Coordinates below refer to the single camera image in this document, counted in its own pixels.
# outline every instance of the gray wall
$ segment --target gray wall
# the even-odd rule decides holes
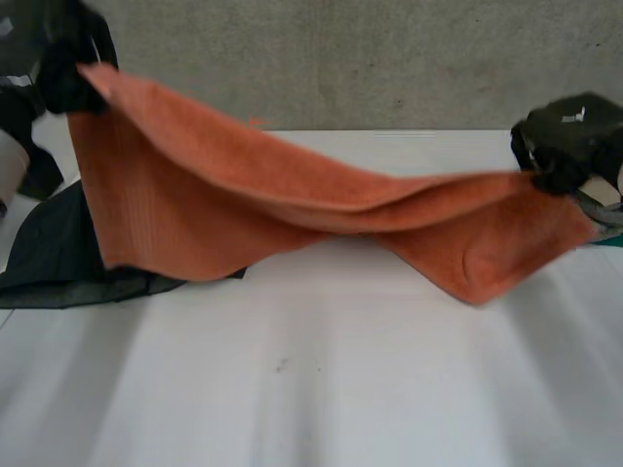
[[[96,0],[121,64],[273,128],[508,128],[623,102],[621,0]]]

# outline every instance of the black cloth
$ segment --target black cloth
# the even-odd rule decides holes
[[[243,278],[245,269],[229,276]],[[5,273],[0,308],[67,308],[159,294],[184,280],[134,268],[106,270],[77,182],[37,205],[21,225]]]

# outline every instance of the orange towel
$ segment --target orange towel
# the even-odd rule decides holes
[[[69,121],[107,267],[210,280],[331,234],[370,234],[480,304],[596,234],[524,173],[385,176],[107,65],[81,71],[112,106]]]

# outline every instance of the white tabletop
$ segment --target white tabletop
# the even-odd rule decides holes
[[[63,125],[37,134],[71,179]],[[514,167],[500,131],[280,135],[389,173]],[[17,310],[0,466],[619,466],[622,287],[623,250],[588,247],[474,308],[339,239],[242,281]]]

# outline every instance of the green object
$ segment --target green object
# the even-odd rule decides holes
[[[616,246],[618,248],[623,248],[623,235],[614,236],[608,240],[596,241],[594,244],[599,246]]]

